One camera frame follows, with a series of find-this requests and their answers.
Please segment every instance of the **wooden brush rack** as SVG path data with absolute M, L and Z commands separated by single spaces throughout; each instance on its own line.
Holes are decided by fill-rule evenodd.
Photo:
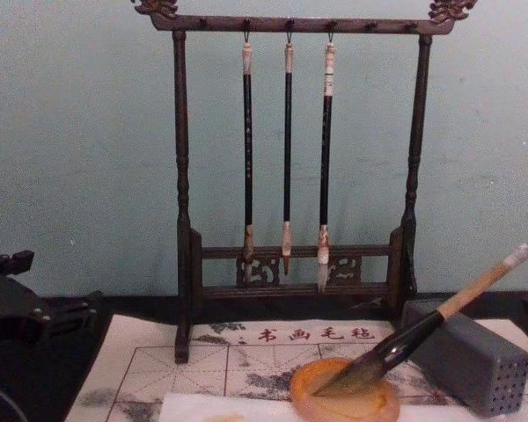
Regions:
M 429 55 L 432 37 L 451 32 L 456 20 L 467 17 L 477 0 L 435 0 L 430 5 L 430 19 L 360 19 L 360 18 L 263 18 L 233 16 L 181 16 L 177 0 L 140 0 L 137 12 L 149 15 L 159 31 L 171 31 L 174 49 L 174 105 L 176 120 L 176 163 L 178 165 L 178 291 L 180 321 L 175 341 L 175 360 L 186 363 L 189 356 L 190 329 L 195 313 L 206 299 L 261 296 L 319 295 L 312 284 L 280 284 L 282 259 L 280 246 L 254 249 L 253 280 L 245 283 L 242 270 L 242 247 L 202 246 L 202 235 L 192 229 L 188 213 L 188 116 L 186 35 L 200 32 L 263 33 L 371 33 L 409 34 L 419 39 L 419 56 L 414 90 L 414 110 L 408 151 L 408 175 L 405 212 L 400 226 L 389 236 L 388 244 L 333 245 L 329 255 L 329 279 L 322 295 L 359 295 L 381 297 L 384 306 L 398 315 L 404 301 L 416 293 L 414 276 L 414 237 L 416 220 L 414 204 L 421 161 L 422 129 L 429 77 Z M 317 246 L 295 246 L 292 258 L 313 258 Z M 385 283 L 363 283 L 362 257 L 387 256 Z M 236 259 L 237 279 L 232 286 L 204 287 L 204 259 Z

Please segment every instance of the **brown brush tip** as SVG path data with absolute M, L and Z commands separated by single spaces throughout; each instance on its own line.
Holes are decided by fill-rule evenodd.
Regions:
M 283 273 L 288 275 L 290 272 L 290 257 L 283 257 Z

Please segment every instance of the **carved dragon finial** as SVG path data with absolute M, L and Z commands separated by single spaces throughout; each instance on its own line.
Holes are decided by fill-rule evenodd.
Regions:
M 446 20 L 462 20 L 469 16 L 464 9 L 472 9 L 477 0 L 433 0 L 430 4 L 430 20 L 441 24 Z
M 137 13 L 142 15 L 151 15 L 158 13 L 165 18 L 176 18 L 176 10 L 178 6 L 176 2 L 178 0 L 139 0 L 141 4 L 135 6 Z

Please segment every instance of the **round ink dish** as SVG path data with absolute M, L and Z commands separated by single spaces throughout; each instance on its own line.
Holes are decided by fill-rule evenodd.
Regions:
M 350 363 L 343 358 L 322 359 L 301 367 L 291 379 L 291 403 L 308 422 L 396 422 L 400 406 L 387 381 L 360 395 L 315 397 L 312 392 Z

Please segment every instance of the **large calligraphy brush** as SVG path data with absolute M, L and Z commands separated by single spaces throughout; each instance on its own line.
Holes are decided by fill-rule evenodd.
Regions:
M 331 111 L 333 106 L 334 45 L 332 34 L 325 53 L 325 89 L 323 97 L 323 133 L 320 160 L 319 262 L 318 287 L 322 292 L 328 280 L 328 165 L 331 148 Z
M 293 46 L 291 32 L 288 32 L 288 43 L 285 45 L 285 120 L 284 120 L 284 157 L 283 157 L 283 234 L 282 256 L 283 271 L 290 271 L 291 225 L 290 225 L 290 190 L 291 190 L 291 71 L 293 67 Z
M 254 231 L 253 231 L 253 113 L 251 99 L 251 62 L 253 51 L 245 31 L 243 45 L 243 98 L 245 108 L 245 244 L 243 262 L 245 263 L 244 282 L 247 285 L 253 276 Z
M 371 351 L 352 361 L 339 374 L 318 388 L 313 395 L 343 396 L 366 390 L 389 370 L 406 360 L 439 325 L 527 259 L 528 244 L 522 244 L 511 255 L 441 304 L 435 311 L 394 332 Z

